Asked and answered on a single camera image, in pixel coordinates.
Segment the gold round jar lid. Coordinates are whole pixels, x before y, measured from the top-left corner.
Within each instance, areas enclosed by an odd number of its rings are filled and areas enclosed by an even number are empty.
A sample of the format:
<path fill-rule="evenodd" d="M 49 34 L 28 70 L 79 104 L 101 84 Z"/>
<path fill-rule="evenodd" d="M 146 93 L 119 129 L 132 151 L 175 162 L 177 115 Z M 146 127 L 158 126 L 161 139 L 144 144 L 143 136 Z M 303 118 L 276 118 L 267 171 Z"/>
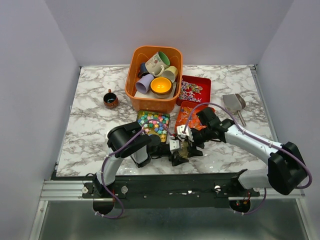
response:
<path fill-rule="evenodd" d="M 188 155 L 189 155 L 188 147 L 189 147 L 188 142 L 184 141 L 184 142 L 180 143 L 180 148 L 178 150 L 178 154 L 180 157 L 185 158 L 185 159 L 188 158 Z"/>

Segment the gold tin of star candies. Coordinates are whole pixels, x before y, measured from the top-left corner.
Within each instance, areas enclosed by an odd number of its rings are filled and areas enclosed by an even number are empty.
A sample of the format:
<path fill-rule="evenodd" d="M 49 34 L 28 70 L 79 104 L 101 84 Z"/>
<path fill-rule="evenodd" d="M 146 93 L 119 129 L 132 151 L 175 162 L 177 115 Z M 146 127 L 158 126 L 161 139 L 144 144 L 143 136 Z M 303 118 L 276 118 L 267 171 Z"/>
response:
<path fill-rule="evenodd" d="M 170 123 L 168 113 L 140 110 L 137 113 L 136 121 L 142 126 L 146 134 L 149 136 L 156 135 L 160 138 L 161 143 L 166 143 Z"/>

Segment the steel candy scoop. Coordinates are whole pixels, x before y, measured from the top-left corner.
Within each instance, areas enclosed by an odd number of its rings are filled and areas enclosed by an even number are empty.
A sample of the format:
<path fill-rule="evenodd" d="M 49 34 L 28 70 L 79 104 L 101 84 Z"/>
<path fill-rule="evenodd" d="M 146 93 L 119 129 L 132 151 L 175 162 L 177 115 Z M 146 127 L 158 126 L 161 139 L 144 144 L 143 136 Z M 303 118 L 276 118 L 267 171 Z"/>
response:
<path fill-rule="evenodd" d="M 247 124 L 241 113 L 241 111 L 246 107 L 245 100 L 238 93 L 225 94 L 222 96 L 222 100 L 228 109 L 237 113 L 242 126 L 246 127 Z"/>

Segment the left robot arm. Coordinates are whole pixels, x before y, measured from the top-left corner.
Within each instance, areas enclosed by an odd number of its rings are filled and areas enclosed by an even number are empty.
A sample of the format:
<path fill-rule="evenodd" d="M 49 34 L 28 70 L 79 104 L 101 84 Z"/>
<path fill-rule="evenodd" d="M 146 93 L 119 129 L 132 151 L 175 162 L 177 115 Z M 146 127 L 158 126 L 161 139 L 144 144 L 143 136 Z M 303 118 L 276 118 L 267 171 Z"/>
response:
<path fill-rule="evenodd" d="M 172 136 L 169 143 L 162 143 L 159 136 L 143 132 L 138 122 L 131 122 L 111 129 L 107 134 L 107 153 L 92 180 L 93 191 L 101 198 L 107 197 L 116 173 L 123 160 L 131 157 L 138 167 L 144 167 L 152 159 L 168 157 L 173 160 L 174 153 L 182 148 L 182 141 Z"/>

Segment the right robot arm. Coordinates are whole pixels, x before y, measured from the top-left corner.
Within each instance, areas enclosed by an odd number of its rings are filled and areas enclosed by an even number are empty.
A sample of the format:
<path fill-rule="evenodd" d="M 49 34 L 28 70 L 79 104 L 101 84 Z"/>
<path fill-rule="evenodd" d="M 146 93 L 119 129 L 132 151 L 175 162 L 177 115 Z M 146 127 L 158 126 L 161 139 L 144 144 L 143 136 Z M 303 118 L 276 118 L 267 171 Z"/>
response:
<path fill-rule="evenodd" d="M 230 191 L 236 196 L 253 188 L 273 188 L 282 195 L 288 195 L 308 177 L 306 165 L 295 144 L 273 142 L 247 131 L 229 118 L 220 120 L 210 107 L 196 115 L 203 129 L 180 125 L 176 128 L 176 137 L 169 141 L 170 151 L 178 155 L 173 158 L 173 165 L 179 165 L 193 155 L 202 155 L 197 148 L 203 148 L 205 142 L 219 140 L 247 151 L 267 166 L 266 169 L 237 172 L 229 184 Z"/>

